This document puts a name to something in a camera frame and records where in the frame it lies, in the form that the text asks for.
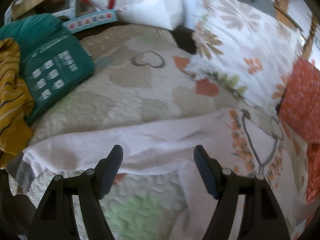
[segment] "floral pillowcase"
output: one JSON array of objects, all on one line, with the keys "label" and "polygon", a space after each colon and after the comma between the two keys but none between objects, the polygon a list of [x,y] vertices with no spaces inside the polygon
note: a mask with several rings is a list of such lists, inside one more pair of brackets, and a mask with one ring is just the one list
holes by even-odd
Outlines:
[{"label": "floral pillowcase", "polygon": [[250,106],[275,115],[300,56],[300,32],[237,0],[200,0],[197,47],[186,72],[215,78]]}]

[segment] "teal package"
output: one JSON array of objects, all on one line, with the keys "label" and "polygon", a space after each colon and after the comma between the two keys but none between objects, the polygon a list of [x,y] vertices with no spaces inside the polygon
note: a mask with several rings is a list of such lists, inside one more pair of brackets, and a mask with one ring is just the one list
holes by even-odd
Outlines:
[{"label": "teal package", "polygon": [[61,28],[62,22],[52,14],[37,14],[2,26],[0,40],[13,38],[20,47],[22,61]]},{"label": "teal package", "polygon": [[21,62],[20,75],[35,101],[25,119],[29,126],[95,69],[79,41],[66,28],[46,40]]}]

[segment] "orange flower pattern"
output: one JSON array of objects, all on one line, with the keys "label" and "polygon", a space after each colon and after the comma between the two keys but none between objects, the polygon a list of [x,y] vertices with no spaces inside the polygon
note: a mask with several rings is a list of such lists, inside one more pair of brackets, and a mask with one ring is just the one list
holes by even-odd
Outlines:
[{"label": "orange flower pattern", "polygon": [[253,74],[258,73],[259,71],[263,70],[263,65],[257,57],[244,58],[243,60],[249,66],[248,73],[250,75],[253,75]]},{"label": "orange flower pattern", "polygon": [[296,156],[299,156],[300,155],[300,146],[294,138],[292,139],[292,142],[293,142],[294,150],[296,152]]},{"label": "orange flower pattern", "polygon": [[173,56],[173,60],[174,60],[174,64],[178,68],[178,70],[185,73],[183,70],[189,64],[190,59],[187,57]]},{"label": "orange flower pattern", "polygon": [[208,97],[216,97],[220,94],[219,87],[211,83],[207,78],[196,81],[196,94]]},{"label": "orange flower pattern", "polygon": [[[231,126],[227,124],[227,126],[232,130],[231,137],[233,139],[232,147],[236,151],[232,153],[233,155],[239,157],[243,161],[245,161],[245,167],[248,173],[252,173],[255,171],[255,166],[253,162],[253,155],[248,147],[248,143],[246,138],[244,137],[244,133],[241,131],[241,122],[239,120],[239,116],[236,110],[230,110],[229,115],[232,119]],[[234,171],[238,171],[239,167],[235,166]]]},{"label": "orange flower pattern", "polygon": [[289,139],[291,139],[290,131],[289,131],[289,129],[287,128],[287,125],[285,124],[285,122],[280,119],[280,123],[282,124],[283,130],[284,130],[285,134],[287,135],[287,137],[288,137]]},{"label": "orange flower pattern", "polygon": [[282,166],[282,153],[283,145],[280,142],[278,145],[278,151],[276,152],[273,162],[269,165],[269,170],[267,172],[267,181],[272,189],[277,189],[279,186],[279,177],[281,176]]},{"label": "orange flower pattern", "polygon": [[282,81],[282,84],[278,84],[276,87],[277,87],[277,92],[274,92],[271,96],[272,99],[276,99],[276,98],[281,98],[284,94],[284,90],[287,86],[287,83],[288,83],[288,77],[287,76],[281,76],[281,81]]},{"label": "orange flower pattern", "polygon": [[118,185],[121,181],[124,180],[126,173],[119,173],[116,175],[115,180],[113,181],[113,185]]}]

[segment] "bed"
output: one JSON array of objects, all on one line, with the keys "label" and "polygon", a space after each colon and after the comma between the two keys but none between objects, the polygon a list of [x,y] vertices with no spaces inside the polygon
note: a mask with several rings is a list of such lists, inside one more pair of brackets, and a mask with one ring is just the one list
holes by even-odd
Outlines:
[{"label": "bed", "polygon": [[[275,0],[276,17],[291,28],[299,28],[286,13],[288,3],[289,0]],[[302,54],[307,59],[316,24],[313,16]],[[97,27],[77,34],[95,61],[96,72],[35,124],[31,144],[59,134],[195,117],[225,107],[246,109],[256,126],[272,134],[272,120],[263,111],[235,98],[218,82],[195,81],[184,72],[191,55],[196,52],[191,30],[178,27],[170,34],[153,27],[117,25],[120,26],[109,26],[112,28],[107,30],[105,26]],[[288,129],[294,134],[289,127],[279,126],[281,130]],[[286,132],[284,136],[289,155],[297,155],[296,145]],[[305,142],[297,139],[297,143],[299,151],[303,152]],[[297,166],[305,162],[302,155],[299,158],[295,159]],[[81,172],[62,174],[70,177]],[[44,172],[32,181],[20,181],[20,186],[9,176],[11,192],[14,195],[23,192],[37,206],[53,176],[53,173]],[[299,177],[295,180],[299,181],[301,188],[305,186],[301,185]],[[100,203],[111,230],[119,239],[167,239],[175,219],[186,208],[177,173],[157,176],[126,174]],[[76,198],[74,204],[80,237],[86,239]],[[133,216],[137,211],[140,216]],[[292,238],[301,233],[305,223],[290,228]]]}]

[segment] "red pillow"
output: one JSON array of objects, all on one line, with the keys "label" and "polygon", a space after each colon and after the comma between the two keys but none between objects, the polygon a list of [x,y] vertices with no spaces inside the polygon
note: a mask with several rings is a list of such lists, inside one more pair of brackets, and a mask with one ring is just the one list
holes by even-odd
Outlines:
[{"label": "red pillow", "polygon": [[293,66],[279,117],[307,143],[320,143],[320,71],[305,59]]},{"label": "red pillow", "polygon": [[285,90],[279,117],[309,145],[306,202],[320,193],[320,71],[299,59]]}]

